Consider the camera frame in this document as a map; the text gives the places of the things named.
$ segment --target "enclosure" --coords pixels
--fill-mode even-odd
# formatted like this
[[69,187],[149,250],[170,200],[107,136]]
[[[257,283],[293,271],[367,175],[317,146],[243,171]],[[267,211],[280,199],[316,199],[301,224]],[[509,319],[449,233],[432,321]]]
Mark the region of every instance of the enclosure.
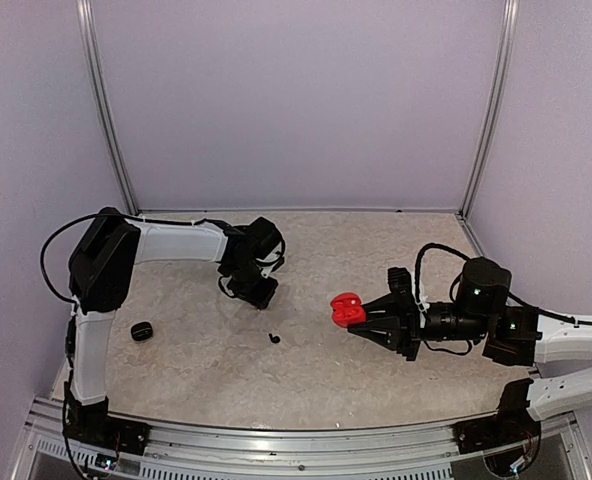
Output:
[[[222,295],[213,264],[135,268],[107,392],[154,440],[117,478],[492,478],[448,427],[510,381],[592,363],[505,367],[482,344],[405,362],[335,326],[330,301],[384,295],[388,268],[439,242],[592,315],[592,0],[0,2],[0,477],[73,475],[70,308],[38,256],[108,205],[263,216],[287,245],[263,311]],[[85,228],[50,246],[59,291]],[[430,301],[461,266],[427,256]],[[592,479],[592,407],[543,432],[524,478]]]

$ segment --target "red object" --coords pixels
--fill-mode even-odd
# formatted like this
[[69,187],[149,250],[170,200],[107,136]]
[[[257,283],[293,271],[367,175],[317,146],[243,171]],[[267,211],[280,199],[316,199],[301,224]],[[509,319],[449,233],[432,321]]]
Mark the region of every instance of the red object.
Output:
[[364,323],[367,321],[367,314],[363,310],[360,298],[355,293],[343,293],[332,300],[332,320],[342,328],[350,325]]

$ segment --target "work surface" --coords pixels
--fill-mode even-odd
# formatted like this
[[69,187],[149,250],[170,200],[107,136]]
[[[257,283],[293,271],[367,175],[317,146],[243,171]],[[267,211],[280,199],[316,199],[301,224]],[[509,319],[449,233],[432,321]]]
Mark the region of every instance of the work surface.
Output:
[[[210,214],[247,224],[259,214]],[[433,353],[416,362],[348,334],[331,321],[343,292],[365,302],[388,293],[387,268],[413,269],[428,242],[473,251],[449,214],[264,212],[287,242],[269,308],[223,295],[216,265],[156,262],[135,268],[112,327],[107,359],[110,409],[218,426],[329,429],[401,425],[492,411],[506,383],[526,376],[481,356]],[[201,215],[165,215],[199,219]],[[430,301],[446,300],[462,261],[428,253]],[[149,321],[136,344],[130,327]],[[274,344],[269,334],[278,335]],[[462,342],[444,344],[464,349]],[[61,397],[57,389],[55,396]]]

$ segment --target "lavender wall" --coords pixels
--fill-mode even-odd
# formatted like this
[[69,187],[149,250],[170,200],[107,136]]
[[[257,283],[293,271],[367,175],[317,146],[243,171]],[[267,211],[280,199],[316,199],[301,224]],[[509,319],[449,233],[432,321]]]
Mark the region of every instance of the lavender wall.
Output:
[[[592,0],[521,2],[470,222],[518,295],[592,314]],[[592,410],[578,419],[592,453]]]
[[140,205],[456,210],[503,5],[96,2]]
[[[73,216],[120,206],[84,62],[74,2],[0,1],[0,478],[62,360],[68,308],[42,283],[40,246]],[[61,289],[72,242],[50,254]]]

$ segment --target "wire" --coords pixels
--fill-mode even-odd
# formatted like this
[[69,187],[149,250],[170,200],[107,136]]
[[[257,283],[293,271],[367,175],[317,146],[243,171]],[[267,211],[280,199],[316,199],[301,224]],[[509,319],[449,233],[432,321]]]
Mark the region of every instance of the wire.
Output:
[[[447,245],[443,245],[440,243],[428,243],[427,245],[423,246],[423,248],[421,248],[418,251],[418,254],[416,255],[416,263],[414,265],[414,281],[415,281],[414,298],[416,300],[416,304],[419,305],[419,308],[421,305],[421,301],[420,301],[420,270],[421,270],[421,266],[422,266],[422,260],[423,260],[423,256],[425,255],[425,253],[427,253],[427,251],[433,250],[433,249],[434,250],[442,250],[444,252],[451,253],[452,255],[455,255],[465,261],[470,260],[470,257],[465,255],[463,252],[460,252],[460,251],[456,250],[455,248],[448,247]],[[452,302],[454,302],[454,299],[452,298],[452,290],[454,289],[456,284],[460,281],[460,275],[457,278],[458,278],[458,280],[455,279],[454,282],[452,282],[452,286],[450,288],[450,299]],[[537,307],[535,305],[531,305],[530,303],[527,303],[525,300],[518,297],[517,295],[514,295],[512,292],[509,292],[508,296],[509,296],[509,298],[514,300],[519,305],[526,307],[526,308],[534,309],[539,315],[542,315],[544,317],[553,318],[554,320],[559,320],[561,322],[569,323],[571,325],[585,325],[588,327],[592,327],[592,321],[590,321],[590,320],[577,320],[575,317],[570,316],[570,315],[561,315],[560,313],[555,313],[555,312],[550,312],[549,310],[544,310],[540,307]],[[425,318],[427,318],[427,312],[425,311],[424,308],[421,308],[421,312],[423,313]]]
[[553,318],[554,320],[560,320],[561,322],[569,323],[571,325],[585,325],[588,327],[592,327],[592,321],[590,321],[590,320],[576,320],[575,317],[570,316],[570,315],[561,315],[560,313],[554,313],[554,312],[550,312],[548,310],[543,310],[540,307],[537,307],[535,305],[531,305],[531,304],[527,303],[525,300],[514,295],[511,292],[509,292],[509,298],[511,298],[512,300],[514,300],[516,303],[518,303],[519,305],[521,305],[523,307],[534,309],[536,311],[536,313],[538,313],[539,315],[543,315],[544,317]]
[[47,288],[49,288],[49,290],[51,290],[51,292],[57,298],[62,300],[63,302],[76,304],[76,302],[73,299],[66,297],[65,295],[60,293],[58,290],[56,290],[56,287],[54,287],[51,280],[49,279],[49,276],[47,275],[47,270],[45,268],[45,254],[47,253],[47,247],[49,247],[49,245],[54,241],[54,239],[56,237],[58,237],[60,234],[62,234],[65,230],[69,230],[70,228],[72,228],[75,225],[78,225],[79,223],[83,223],[88,220],[94,220],[96,218],[111,218],[111,217],[118,217],[118,218],[123,218],[126,220],[132,220],[134,222],[151,223],[151,224],[156,224],[156,225],[193,226],[196,223],[196,222],[177,222],[175,220],[145,219],[145,218],[140,218],[140,217],[134,217],[132,215],[125,215],[123,213],[91,213],[89,215],[84,215],[82,217],[79,217],[76,220],[72,220],[69,223],[66,223],[65,225],[63,225],[62,227],[57,229],[54,233],[52,233],[47,238],[47,240],[43,244],[42,248],[40,249],[40,273],[43,275],[43,280],[47,284]]
[[278,257],[276,260],[272,260],[271,262],[263,262],[261,260],[256,260],[256,265],[259,267],[271,267],[272,265],[276,265],[281,259],[285,256],[285,250],[287,249],[287,244],[285,243],[285,239],[280,239],[280,250],[278,252]]
[[[427,253],[429,250],[442,250],[444,252],[451,253],[452,255],[460,257],[465,261],[469,260],[469,257],[465,255],[463,252],[459,252],[455,248],[448,247],[447,245],[443,245],[441,243],[428,243],[427,245],[423,246],[423,248],[421,248],[416,254],[416,262],[414,264],[414,298],[416,300],[416,304],[418,304],[419,306],[421,305],[420,270],[422,268],[423,257],[425,256],[425,253]],[[425,315],[425,318],[427,318],[427,312],[425,312],[425,309],[422,309],[422,312],[423,315]]]
[[[71,357],[67,357],[67,360],[68,360],[70,367],[71,367],[71,365],[72,365]],[[63,417],[62,417],[62,420],[63,420],[63,440],[65,440],[65,450],[67,451],[67,456],[69,457],[69,463],[72,464],[72,468],[74,469],[74,471],[76,472],[78,477],[82,478],[83,480],[89,480],[89,477],[82,472],[82,470],[80,469],[80,467],[78,466],[76,461],[74,461],[74,455],[72,454],[72,449],[69,446],[69,439],[67,438],[67,434],[65,432],[65,430],[67,429],[67,397],[69,394],[69,386],[72,383],[73,377],[74,377],[74,370],[72,368],[70,368],[69,369],[69,378],[65,382],[65,398],[63,399]]]
[[529,452],[531,452],[534,447],[534,437],[528,431],[525,431],[525,434],[527,435],[527,451],[525,453],[529,455]]
[[472,349],[474,348],[474,346],[472,345],[472,342],[470,340],[465,340],[465,341],[467,342],[467,350],[465,350],[464,352],[454,352],[453,350],[449,350],[448,348],[430,347],[429,343],[427,343],[427,340],[423,340],[423,343],[432,352],[443,352],[443,353],[449,353],[450,355],[458,355],[459,357],[464,357],[465,355],[468,355],[469,352],[471,352]]
[[449,287],[449,299],[452,303],[456,303],[456,299],[454,298],[454,287],[460,283],[461,274],[459,274],[454,281],[452,282],[452,286]]
[[519,473],[524,473],[528,468],[530,468],[534,463],[536,463],[536,459],[538,458],[538,454],[540,453],[540,444],[542,443],[541,439],[542,439],[542,433],[540,435],[538,435],[538,442],[536,443],[536,450],[534,451],[533,455],[531,455],[531,458],[529,459],[529,463],[527,465],[525,465],[525,468],[523,468]]

